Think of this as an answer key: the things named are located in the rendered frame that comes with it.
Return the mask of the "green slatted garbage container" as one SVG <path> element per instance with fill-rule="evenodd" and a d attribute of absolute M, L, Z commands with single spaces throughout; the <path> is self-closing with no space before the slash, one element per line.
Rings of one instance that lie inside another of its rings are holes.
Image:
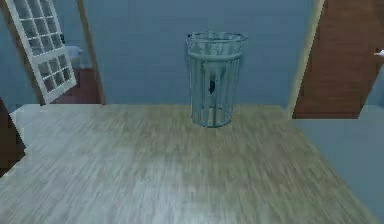
<path fill-rule="evenodd" d="M 205 128 L 229 124 L 247 37 L 236 32 L 191 32 L 185 38 L 192 121 Z"/>

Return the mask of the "brown wooden room door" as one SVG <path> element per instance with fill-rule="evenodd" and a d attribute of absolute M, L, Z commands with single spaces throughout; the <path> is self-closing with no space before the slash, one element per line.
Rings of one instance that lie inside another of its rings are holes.
<path fill-rule="evenodd" d="M 356 119 L 384 57 L 384 0 L 319 0 L 294 119 Z"/>

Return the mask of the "white glazed room door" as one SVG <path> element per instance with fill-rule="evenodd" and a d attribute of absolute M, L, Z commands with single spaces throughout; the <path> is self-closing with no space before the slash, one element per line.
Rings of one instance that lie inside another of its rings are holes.
<path fill-rule="evenodd" d="M 44 104 L 77 84 L 53 0 L 5 0 Z"/>

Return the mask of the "dark brown furniture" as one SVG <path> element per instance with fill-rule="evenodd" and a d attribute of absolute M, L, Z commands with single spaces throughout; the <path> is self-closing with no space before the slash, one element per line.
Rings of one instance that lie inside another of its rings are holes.
<path fill-rule="evenodd" d="M 0 98 L 0 178 L 25 155 L 25 144 Z"/>

